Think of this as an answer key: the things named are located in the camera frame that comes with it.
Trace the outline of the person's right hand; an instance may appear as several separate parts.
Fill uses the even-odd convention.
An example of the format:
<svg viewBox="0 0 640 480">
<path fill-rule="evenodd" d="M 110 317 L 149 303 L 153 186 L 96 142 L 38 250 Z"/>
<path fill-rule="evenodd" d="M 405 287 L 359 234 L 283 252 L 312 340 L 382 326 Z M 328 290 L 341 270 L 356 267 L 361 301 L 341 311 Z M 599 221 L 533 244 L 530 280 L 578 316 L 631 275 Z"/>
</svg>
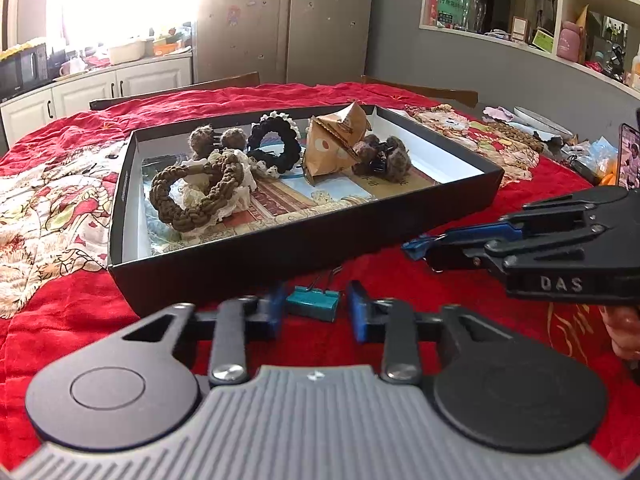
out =
<svg viewBox="0 0 640 480">
<path fill-rule="evenodd" d="M 616 356 L 628 361 L 640 360 L 640 318 L 634 307 L 600 307 L 600 313 Z"/>
</svg>

